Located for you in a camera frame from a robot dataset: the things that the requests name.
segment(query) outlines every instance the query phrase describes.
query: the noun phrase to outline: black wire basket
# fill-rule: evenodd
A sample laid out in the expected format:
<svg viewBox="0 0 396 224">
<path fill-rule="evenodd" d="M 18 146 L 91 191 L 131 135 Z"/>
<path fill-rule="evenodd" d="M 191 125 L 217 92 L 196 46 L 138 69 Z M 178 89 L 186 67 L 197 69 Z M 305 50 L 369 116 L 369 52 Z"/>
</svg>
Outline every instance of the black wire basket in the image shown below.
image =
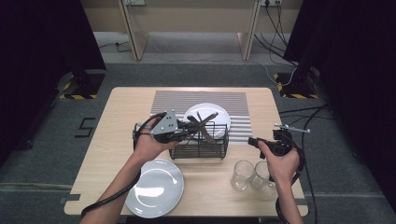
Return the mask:
<svg viewBox="0 0 396 224">
<path fill-rule="evenodd" d="M 205 127 L 215 140 L 215 143 L 208 143 L 203 134 L 198 132 L 192 139 L 182 141 L 177 147 L 169 150 L 172 160 L 192 158 L 224 159 L 229 142 L 227 124 L 207 123 Z"/>
</svg>

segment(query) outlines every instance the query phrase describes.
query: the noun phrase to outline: white ceramic plate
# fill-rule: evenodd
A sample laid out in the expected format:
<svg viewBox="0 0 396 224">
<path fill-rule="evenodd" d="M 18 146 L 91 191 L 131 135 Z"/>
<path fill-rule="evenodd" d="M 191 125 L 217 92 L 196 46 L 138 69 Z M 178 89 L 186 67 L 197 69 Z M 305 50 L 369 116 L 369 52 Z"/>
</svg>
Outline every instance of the white ceramic plate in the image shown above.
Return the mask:
<svg viewBox="0 0 396 224">
<path fill-rule="evenodd" d="M 180 170 L 170 161 L 156 159 L 142 167 L 140 179 L 129 191 L 125 203 L 139 217 L 160 217 L 177 205 L 183 189 Z"/>
<path fill-rule="evenodd" d="M 205 119 L 209 115 L 211 115 L 211 114 L 213 114 L 215 112 L 219 113 L 214 119 L 210 120 L 207 123 L 207 127 L 206 127 L 207 132 L 210 135 L 213 135 L 213 137 L 215 139 L 219 139 L 222 136 L 224 136 L 225 129 L 216 128 L 213 131 L 213 122 L 215 122 L 216 125 L 218 125 L 218 124 L 227 124 L 227 129 L 230 130 L 230 127 L 231 127 L 230 115 L 227 113 L 227 111 L 223 107 L 221 107 L 219 105 L 210 104 L 210 103 L 203 103 L 203 104 L 198 104 L 198 105 L 192 106 L 189 110 L 187 110 L 186 114 L 184 114 L 183 121 L 189 121 L 187 119 L 188 115 L 192 115 L 196 119 L 199 120 L 198 115 L 197 115 L 197 111 L 199 112 L 199 114 L 201 116 L 201 119 Z"/>
</svg>

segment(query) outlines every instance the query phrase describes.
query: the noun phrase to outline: hand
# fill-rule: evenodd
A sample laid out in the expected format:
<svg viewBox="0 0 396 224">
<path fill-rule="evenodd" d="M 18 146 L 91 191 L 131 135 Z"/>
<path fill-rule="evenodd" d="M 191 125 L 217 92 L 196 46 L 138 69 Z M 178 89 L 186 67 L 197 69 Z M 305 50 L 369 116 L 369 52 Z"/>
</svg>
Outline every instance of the hand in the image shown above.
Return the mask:
<svg viewBox="0 0 396 224">
<path fill-rule="evenodd" d="M 153 126 L 157 119 L 151 120 L 148 125 Z M 143 129 L 142 134 L 139 136 L 137 140 L 136 147 L 134 149 L 133 156 L 138 158 L 142 162 L 152 161 L 158 157 L 163 151 L 171 148 L 175 148 L 178 145 L 177 141 L 169 142 L 167 144 L 159 143 L 154 137 L 150 134 L 149 129 Z"/>
<path fill-rule="evenodd" d="M 278 185 L 290 185 L 300 160 L 297 149 L 292 149 L 283 157 L 275 156 L 264 142 L 259 141 L 259 149 L 267 158 L 268 171 Z"/>
</svg>

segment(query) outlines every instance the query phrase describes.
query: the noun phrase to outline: wooden table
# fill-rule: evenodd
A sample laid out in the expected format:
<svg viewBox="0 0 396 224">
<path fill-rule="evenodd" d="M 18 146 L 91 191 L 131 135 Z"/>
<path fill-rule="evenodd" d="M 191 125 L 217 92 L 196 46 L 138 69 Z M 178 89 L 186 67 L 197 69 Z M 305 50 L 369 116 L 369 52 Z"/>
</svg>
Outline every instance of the wooden table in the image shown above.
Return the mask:
<svg viewBox="0 0 396 224">
<path fill-rule="evenodd" d="M 275 123 L 280 123 L 273 95 L 266 88 L 116 88 L 107 101 L 76 182 L 70 192 L 78 201 L 66 202 L 68 215 L 95 203 L 133 152 L 132 130 L 148 119 L 156 91 L 244 92 L 247 97 L 254 137 L 272 139 Z M 167 216 L 176 217 L 276 217 L 275 188 L 263 192 L 232 189 L 230 179 L 237 161 L 260 161 L 259 150 L 245 145 L 229 145 L 221 159 L 172 159 L 165 151 L 159 158 L 172 161 L 183 174 L 185 188 L 177 206 Z M 300 213 L 308 212 L 300 182 L 293 185 Z M 122 215 L 133 213 L 124 205 Z"/>
</svg>

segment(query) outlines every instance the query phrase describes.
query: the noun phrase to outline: black and white striped mat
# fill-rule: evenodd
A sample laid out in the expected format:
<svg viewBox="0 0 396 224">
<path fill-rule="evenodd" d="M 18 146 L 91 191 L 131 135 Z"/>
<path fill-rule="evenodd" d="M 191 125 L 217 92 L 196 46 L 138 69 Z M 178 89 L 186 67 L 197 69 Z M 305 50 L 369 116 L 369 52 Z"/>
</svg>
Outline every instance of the black and white striped mat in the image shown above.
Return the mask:
<svg viewBox="0 0 396 224">
<path fill-rule="evenodd" d="M 194 105 L 210 103 L 224 108 L 231 118 L 229 144 L 246 145 L 252 135 L 248 102 L 244 92 L 156 91 L 151 115 L 175 109 L 178 119 Z"/>
</svg>

